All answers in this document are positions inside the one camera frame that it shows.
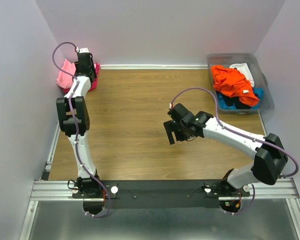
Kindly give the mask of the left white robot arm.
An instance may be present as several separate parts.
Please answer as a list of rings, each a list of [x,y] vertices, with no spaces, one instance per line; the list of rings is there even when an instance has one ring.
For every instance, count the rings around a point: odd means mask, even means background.
[[[90,51],[87,48],[76,51],[73,84],[64,97],[56,100],[56,109],[60,130],[68,137],[77,164],[76,186],[72,190],[82,197],[96,198],[102,190],[88,144],[90,117],[85,97],[97,73]]]

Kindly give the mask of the light pink t-shirt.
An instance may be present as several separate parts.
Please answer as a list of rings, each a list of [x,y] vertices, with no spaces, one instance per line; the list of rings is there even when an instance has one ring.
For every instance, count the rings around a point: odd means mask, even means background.
[[[71,75],[74,75],[76,72],[76,66],[74,63],[71,63],[67,59],[64,60],[62,70],[68,72]],[[66,74],[63,71],[59,71],[56,85],[60,87],[65,93],[69,91],[69,89],[73,85],[73,77],[71,75]]]

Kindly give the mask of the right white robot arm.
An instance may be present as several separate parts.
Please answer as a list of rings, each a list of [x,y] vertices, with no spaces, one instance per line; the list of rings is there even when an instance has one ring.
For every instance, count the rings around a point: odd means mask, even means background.
[[[241,168],[230,169],[211,189],[218,194],[231,196],[244,186],[263,183],[273,186],[288,162],[280,138],[275,134],[263,136],[228,125],[210,113],[199,111],[193,114],[181,103],[167,114],[164,122],[168,141],[188,141],[191,138],[209,138],[233,147],[252,159]]]

